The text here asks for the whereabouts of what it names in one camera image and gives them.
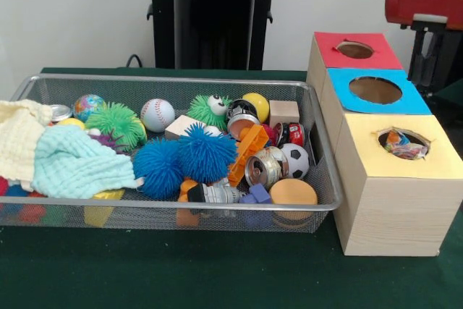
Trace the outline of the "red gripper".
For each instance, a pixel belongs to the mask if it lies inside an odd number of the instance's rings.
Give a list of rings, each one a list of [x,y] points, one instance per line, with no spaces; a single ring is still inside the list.
[[[462,30],[462,0],[385,0],[385,17],[400,25],[430,22]],[[416,32],[409,80],[431,84],[433,73],[435,92],[461,79],[460,31],[445,31],[439,36],[426,28]]]

